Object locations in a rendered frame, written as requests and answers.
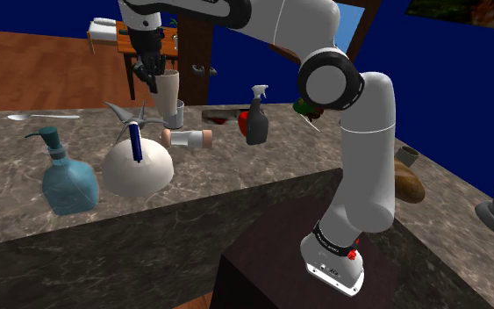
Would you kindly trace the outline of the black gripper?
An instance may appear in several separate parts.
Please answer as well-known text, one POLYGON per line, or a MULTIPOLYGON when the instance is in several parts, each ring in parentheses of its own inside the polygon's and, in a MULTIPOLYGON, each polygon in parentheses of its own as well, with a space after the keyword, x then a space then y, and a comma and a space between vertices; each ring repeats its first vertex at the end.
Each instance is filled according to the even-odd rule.
POLYGON ((127 28, 132 48, 139 59, 132 66, 134 74, 144 82, 151 93, 157 93, 156 75, 163 75, 166 69, 167 56, 161 54, 165 38, 161 27, 154 30, 134 30, 127 28))

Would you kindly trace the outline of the tall beige cup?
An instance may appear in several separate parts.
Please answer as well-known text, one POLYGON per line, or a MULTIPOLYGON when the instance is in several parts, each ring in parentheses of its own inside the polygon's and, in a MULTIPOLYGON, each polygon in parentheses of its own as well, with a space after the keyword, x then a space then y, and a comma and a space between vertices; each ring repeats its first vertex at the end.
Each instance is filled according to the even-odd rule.
POLYGON ((154 81, 157 91, 150 91, 150 95, 159 114, 161 116, 177 114, 179 72, 166 69, 162 75, 156 75, 154 81))

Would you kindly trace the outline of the clear glass tumbler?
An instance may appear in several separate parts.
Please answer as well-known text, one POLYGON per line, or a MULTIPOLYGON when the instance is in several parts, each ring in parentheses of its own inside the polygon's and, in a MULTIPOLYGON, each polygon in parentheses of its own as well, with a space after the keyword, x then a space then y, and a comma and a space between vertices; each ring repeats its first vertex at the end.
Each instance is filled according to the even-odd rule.
POLYGON ((176 130, 183 127, 183 108, 184 102, 178 99, 176 103, 176 113, 163 116, 164 126, 167 129, 176 130))

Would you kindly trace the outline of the brown wooden door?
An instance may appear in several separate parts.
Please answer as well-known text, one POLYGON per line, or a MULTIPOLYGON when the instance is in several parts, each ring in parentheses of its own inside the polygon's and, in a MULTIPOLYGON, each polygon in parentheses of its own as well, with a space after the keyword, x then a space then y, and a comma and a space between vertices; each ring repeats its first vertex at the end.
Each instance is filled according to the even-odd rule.
POLYGON ((208 101, 213 24, 178 15, 179 95, 186 105, 208 101))

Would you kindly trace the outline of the white cushioned chair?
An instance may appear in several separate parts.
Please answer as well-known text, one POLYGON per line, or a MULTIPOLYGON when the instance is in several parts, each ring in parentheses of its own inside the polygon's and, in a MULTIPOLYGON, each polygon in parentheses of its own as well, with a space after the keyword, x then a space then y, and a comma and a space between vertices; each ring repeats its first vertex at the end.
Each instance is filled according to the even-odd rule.
POLYGON ((94 45, 117 45, 117 21, 110 18, 94 18, 86 32, 89 50, 95 53, 94 45))

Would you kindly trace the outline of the white dome with blade star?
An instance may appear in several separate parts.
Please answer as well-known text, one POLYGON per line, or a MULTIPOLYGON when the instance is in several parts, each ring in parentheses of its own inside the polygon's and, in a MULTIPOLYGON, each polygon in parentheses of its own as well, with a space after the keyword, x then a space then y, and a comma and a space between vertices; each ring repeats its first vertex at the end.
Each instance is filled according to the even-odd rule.
POLYGON ((174 176, 174 164, 168 150, 155 140, 143 138, 141 129, 162 119, 144 118, 145 105, 138 116, 108 102, 123 127, 115 144, 104 157, 104 187, 121 197, 150 196, 166 187, 174 176))

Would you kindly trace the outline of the dark grey spray bottle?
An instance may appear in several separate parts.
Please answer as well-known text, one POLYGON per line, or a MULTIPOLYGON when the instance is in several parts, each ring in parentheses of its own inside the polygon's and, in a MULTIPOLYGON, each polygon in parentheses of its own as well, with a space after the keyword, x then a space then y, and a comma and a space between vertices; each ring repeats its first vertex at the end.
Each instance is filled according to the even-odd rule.
POLYGON ((247 115, 246 142, 248 145, 265 143, 268 137, 268 118, 261 112, 261 96, 265 95, 267 87, 266 84, 252 87, 254 98, 247 115))

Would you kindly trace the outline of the silver spoon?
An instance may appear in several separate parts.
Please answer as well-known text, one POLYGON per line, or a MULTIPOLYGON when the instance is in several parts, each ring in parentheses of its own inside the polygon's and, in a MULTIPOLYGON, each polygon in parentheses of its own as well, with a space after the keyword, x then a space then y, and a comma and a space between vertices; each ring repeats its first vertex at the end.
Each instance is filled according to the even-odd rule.
POLYGON ((51 115, 51 114, 11 114, 8 119, 15 121, 25 121, 32 118, 47 118, 47 119, 79 119, 77 115, 51 115))

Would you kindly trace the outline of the green and red figure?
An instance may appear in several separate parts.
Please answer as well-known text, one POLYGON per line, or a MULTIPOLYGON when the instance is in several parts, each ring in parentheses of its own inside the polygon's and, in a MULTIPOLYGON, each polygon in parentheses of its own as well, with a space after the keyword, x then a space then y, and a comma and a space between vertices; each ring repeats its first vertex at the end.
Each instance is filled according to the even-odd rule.
POLYGON ((312 107, 311 105, 307 104, 302 98, 297 99, 293 103, 292 107, 296 113, 307 117, 310 122, 312 122, 314 119, 319 119, 320 116, 324 113, 323 109, 312 107))

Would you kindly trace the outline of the white knife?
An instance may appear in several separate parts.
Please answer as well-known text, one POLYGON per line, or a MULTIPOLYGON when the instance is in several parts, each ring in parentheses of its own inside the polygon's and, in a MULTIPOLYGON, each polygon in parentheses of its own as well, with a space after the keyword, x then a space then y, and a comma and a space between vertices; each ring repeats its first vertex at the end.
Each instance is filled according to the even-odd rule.
POLYGON ((320 132, 320 130, 312 123, 312 118, 310 118, 308 115, 300 114, 300 116, 304 119, 304 121, 310 125, 312 128, 314 128, 316 131, 320 132))

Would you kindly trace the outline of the brown framed window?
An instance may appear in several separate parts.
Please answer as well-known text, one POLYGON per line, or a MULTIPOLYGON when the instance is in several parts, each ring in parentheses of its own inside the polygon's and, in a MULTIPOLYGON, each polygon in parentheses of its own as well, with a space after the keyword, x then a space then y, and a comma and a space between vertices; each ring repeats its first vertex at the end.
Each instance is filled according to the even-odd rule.
POLYGON ((383 0, 285 0, 266 59, 272 66, 298 68, 308 54, 337 47, 357 57, 383 0))

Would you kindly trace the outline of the dark robot stand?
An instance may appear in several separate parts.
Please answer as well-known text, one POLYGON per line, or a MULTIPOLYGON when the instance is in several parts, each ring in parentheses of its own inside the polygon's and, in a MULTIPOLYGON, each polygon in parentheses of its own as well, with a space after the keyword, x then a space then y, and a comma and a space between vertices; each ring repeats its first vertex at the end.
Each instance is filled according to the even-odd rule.
POLYGON ((393 309, 397 267, 366 234, 359 293, 348 297, 310 275, 300 241, 327 203, 311 196, 271 205, 221 256, 210 309, 393 309))

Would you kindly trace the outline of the small grey cup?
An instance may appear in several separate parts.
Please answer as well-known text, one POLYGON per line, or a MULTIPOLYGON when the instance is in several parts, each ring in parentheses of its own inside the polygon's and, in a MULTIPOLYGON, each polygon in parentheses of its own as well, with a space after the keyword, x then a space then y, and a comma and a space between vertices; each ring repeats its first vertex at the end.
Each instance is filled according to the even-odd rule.
POLYGON ((411 165, 419 158, 419 152, 409 146, 401 146, 395 154, 395 158, 402 162, 406 167, 411 165))

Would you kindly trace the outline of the brown bread loaf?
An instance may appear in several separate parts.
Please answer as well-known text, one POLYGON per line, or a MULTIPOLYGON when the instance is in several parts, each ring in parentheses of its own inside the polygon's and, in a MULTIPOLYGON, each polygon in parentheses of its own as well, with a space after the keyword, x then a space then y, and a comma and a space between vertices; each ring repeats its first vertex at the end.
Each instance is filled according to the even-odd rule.
POLYGON ((394 159, 394 169, 396 198, 411 204, 420 203, 426 195, 422 182, 397 158, 394 159))

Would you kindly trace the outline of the wall picture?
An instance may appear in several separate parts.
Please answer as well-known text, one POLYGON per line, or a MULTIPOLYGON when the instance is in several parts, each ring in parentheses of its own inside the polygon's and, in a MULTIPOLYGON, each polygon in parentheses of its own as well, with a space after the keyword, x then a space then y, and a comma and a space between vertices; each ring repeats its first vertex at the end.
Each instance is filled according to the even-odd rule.
POLYGON ((494 0, 411 0, 405 13, 494 29, 494 0))

